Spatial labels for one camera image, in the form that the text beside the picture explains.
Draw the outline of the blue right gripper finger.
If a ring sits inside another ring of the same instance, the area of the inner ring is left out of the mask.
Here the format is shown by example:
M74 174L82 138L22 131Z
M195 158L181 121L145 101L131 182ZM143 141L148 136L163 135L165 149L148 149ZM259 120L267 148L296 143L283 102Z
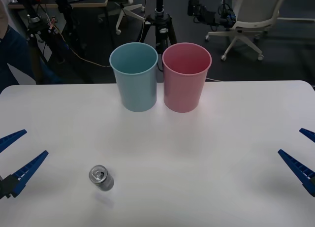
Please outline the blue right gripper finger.
M315 172L298 160L290 156L288 153L282 149L278 150L278 154L287 164L287 166L292 170L296 177L301 181L302 186L307 190L311 195L315 195Z
M315 133L314 132L307 130L307 129L304 129L304 128L301 128L299 130L299 132L301 134L303 134L304 136L306 136L308 139L310 139L312 142L315 142Z

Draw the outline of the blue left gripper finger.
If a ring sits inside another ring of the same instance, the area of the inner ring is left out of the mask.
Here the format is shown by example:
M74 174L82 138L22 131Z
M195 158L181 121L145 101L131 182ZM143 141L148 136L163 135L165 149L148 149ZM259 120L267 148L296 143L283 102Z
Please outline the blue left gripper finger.
M27 133L26 130L20 130L0 139L0 153L7 149L12 143Z
M25 166L1 180L0 198L10 198L11 196L17 197L26 186L26 183L41 166L48 154L48 151L42 152Z

